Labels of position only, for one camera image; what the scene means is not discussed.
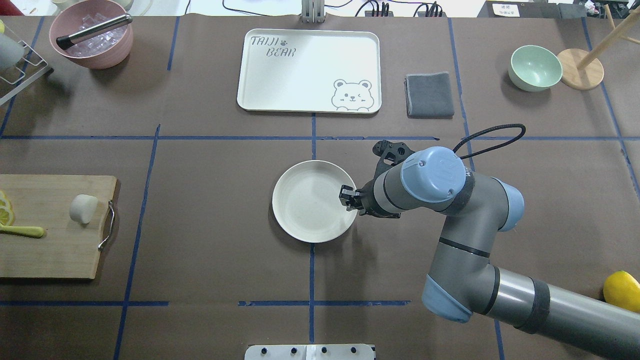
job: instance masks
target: metal handle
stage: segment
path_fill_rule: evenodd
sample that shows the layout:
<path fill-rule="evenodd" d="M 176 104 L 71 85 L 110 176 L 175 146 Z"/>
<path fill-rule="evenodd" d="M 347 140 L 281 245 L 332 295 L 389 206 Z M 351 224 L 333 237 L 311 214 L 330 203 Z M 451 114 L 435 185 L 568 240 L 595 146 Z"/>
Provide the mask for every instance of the metal handle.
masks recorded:
<path fill-rule="evenodd" d="M 104 249 L 104 246 L 106 245 L 107 240 L 110 239 L 111 234 L 113 234 L 113 223 L 115 222 L 115 218 L 116 218 L 116 211 L 113 209 L 113 201 L 109 200 L 109 210 L 111 210 L 111 223 L 109 223 L 109 233 L 107 234 L 107 237 L 104 238 L 104 240 L 102 240 L 99 244 L 98 244 L 98 251 L 102 251 Z"/>
<path fill-rule="evenodd" d="M 131 17 L 131 15 L 129 15 L 128 13 L 124 13 L 118 17 L 114 17 L 113 19 L 109 19 L 105 22 L 101 22 L 100 24 L 93 25 L 90 28 L 78 31 L 77 33 L 58 37 L 56 39 L 56 44 L 60 46 L 60 49 L 67 50 L 73 45 L 79 44 L 97 35 L 104 34 L 109 30 L 117 29 L 120 26 L 130 24 L 132 21 L 133 18 Z"/>

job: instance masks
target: green handle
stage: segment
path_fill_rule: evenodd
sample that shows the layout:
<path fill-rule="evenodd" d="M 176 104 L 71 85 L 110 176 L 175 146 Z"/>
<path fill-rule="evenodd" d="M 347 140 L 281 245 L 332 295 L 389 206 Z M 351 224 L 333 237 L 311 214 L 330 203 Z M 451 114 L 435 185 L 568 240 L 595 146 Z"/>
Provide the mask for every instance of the green handle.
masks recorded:
<path fill-rule="evenodd" d="M 29 236 L 31 238 L 41 238 L 44 236 L 44 229 L 40 226 L 7 226 L 0 225 L 0 231 L 14 235 Z"/>

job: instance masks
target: white plate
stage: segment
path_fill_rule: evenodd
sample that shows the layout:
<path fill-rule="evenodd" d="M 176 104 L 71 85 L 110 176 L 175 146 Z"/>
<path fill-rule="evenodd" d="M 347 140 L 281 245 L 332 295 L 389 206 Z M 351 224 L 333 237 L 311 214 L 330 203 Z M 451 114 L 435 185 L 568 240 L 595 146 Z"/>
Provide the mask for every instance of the white plate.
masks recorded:
<path fill-rule="evenodd" d="M 380 41 L 366 31 L 253 29 L 244 36 L 237 103 L 251 111 L 374 113 Z"/>
<path fill-rule="evenodd" d="M 355 183 L 339 166 L 309 160 L 285 171 L 273 189 L 273 214 L 289 235 L 308 243 L 322 243 L 344 233 L 356 218 L 338 195 L 342 185 Z"/>

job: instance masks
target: metal muddler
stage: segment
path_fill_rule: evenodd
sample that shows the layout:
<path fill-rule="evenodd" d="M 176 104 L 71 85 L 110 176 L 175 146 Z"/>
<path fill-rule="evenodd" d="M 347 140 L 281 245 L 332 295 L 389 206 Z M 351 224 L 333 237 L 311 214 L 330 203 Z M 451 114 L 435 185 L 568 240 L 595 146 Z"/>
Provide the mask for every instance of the metal muddler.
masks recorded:
<path fill-rule="evenodd" d="M 120 26 L 130 24 L 132 21 L 133 18 L 131 17 L 131 15 L 129 15 L 128 13 L 124 13 L 118 17 L 114 17 L 113 19 L 109 19 L 105 22 L 101 22 L 100 24 L 93 25 L 90 28 L 78 31 L 77 33 L 58 37 L 56 38 L 56 44 L 60 46 L 60 49 L 67 50 L 73 45 L 79 44 L 94 36 L 104 34 L 107 31 L 117 29 Z"/>

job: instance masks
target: blue joint cap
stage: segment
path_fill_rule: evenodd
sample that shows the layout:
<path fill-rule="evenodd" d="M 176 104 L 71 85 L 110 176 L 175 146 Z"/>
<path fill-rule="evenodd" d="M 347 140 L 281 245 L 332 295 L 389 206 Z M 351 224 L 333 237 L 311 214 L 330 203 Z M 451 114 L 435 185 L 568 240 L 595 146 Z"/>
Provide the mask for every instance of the blue joint cap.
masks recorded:
<path fill-rule="evenodd" d="M 462 190 L 467 171 L 453 151 L 434 146 L 411 154 L 402 163 L 400 179 L 411 196 L 437 203 L 453 199 Z"/>
<path fill-rule="evenodd" d="M 471 310 L 464 307 L 443 288 L 441 288 L 430 275 L 427 275 L 427 283 L 424 285 L 422 303 L 432 313 L 447 320 L 459 323 L 469 321 L 473 314 Z"/>
<path fill-rule="evenodd" d="M 496 179 L 502 185 L 504 192 L 507 193 L 507 202 L 509 203 L 509 213 L 504 225 L 498 231 L 509 231 L 518 225 L 518 221 L 524 214 L 524 197 L 518 189 L 509 184 L 503 183 L 500 179 Z"/>

